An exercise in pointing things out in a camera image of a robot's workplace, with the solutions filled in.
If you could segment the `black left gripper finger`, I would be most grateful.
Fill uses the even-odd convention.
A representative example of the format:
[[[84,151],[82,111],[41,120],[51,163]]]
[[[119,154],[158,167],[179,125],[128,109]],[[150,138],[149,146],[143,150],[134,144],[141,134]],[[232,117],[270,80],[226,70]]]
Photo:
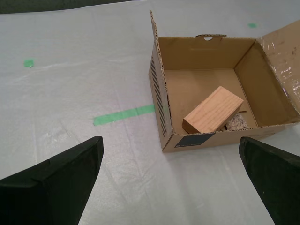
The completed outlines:
[[[0,181],[2,225],[77,225],[104,155],[95,136]]]
[[[277,225],[300,223],[300,157],[250,137],[239,155],[258,195]]]

